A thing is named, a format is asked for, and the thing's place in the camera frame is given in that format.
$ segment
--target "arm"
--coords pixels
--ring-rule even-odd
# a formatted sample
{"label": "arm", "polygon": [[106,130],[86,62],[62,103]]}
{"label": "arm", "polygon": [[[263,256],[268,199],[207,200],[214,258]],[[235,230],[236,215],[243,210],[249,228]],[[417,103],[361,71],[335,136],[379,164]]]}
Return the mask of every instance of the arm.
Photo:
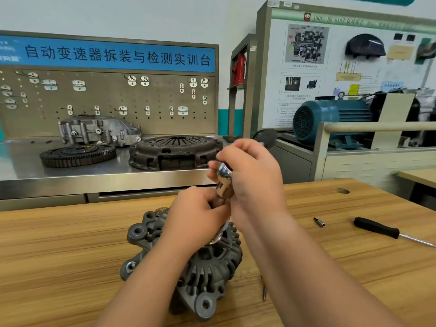
{"label": "arm", "polygon": [[191,187],[177,195],[159,241],[104,309],[95,327],[163,325],[177,281],[189,258],[209,242],[230,217],[229,204],[210,208],[214,193],[214,188]]}
{"label": "arm", "polygon": [[217,158],[233,169],[232,218],[286,326],[404,326],[289,215],[280,167],[263,146],[238,140]]}

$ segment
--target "person's left hand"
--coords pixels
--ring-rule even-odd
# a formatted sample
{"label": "person's left hand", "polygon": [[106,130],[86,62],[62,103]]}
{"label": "person's left hand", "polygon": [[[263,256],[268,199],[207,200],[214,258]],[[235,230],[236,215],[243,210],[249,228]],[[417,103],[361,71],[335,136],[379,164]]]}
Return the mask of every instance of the person's left hand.
{"label": "person's left hand", "polygon": [[171,204],[159,242],[191,257],[216,235],[230,218],[230,204],[211,209],[215,188],[190,187]]}

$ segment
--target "person's right hand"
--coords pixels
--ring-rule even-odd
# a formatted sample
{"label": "person's right hand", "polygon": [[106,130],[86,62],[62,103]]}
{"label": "person's right hand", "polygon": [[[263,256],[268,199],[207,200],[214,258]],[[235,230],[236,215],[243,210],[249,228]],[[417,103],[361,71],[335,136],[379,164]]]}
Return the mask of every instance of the person's right hand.
{"label": "person's right hand", "polygon": [[221,164],[219,161],[233,170],[233,218],[237,218],[234,200],[248,216],[268,218],[287,214],[280,166],[264,146],[254,140],[239,139],[220,151],[217,159],[209,162],[208,177],[218,183],[216,170]]}

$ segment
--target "metal countertop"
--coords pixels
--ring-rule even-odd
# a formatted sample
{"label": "metal countertop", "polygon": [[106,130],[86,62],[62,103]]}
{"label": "metal countertop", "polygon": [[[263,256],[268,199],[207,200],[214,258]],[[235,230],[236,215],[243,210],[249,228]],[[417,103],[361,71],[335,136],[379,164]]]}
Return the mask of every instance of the metal countertop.
{"label": "metal countertop", "polygon": [[155,172],[135,169],[128,163],[128,147],[117,148],[117,157],[103,163],[44,168],[39,154],[65,145],[58,138],[33,140],[34,143],[30,139],[0,142],[0,200],[213,184],[207,178],[207,169]]}

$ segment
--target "wooden desk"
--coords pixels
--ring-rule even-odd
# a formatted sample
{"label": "wooden desk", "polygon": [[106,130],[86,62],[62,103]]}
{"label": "wooden desk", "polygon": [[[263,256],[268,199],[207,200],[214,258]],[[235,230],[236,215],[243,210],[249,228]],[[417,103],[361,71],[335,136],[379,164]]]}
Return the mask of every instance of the wooden desk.
{"label": "wooden desk", "polygon": [[[409,325],[435,325],[436,250],[355,228],[352,219],[371,218],[436,242],[436,212],[352,179],[285,188],[289,210],[346,271]],[[128,227],[172,199],[0,213],[1,325],[91,326],[123,285],[122,263],[139,252],[126,241]],[[188,314],[169,315],[168,326],[281,325],[270,298],[262,301],[259,271],[244,241],[242,246],[243,262],[215,316],[200,323]]]}
{"label": "wooden desk", "polygon": [[419,204],[424,195],[436,197],[436,169],[400,171],[397,175],[415,182],[409,201]]}

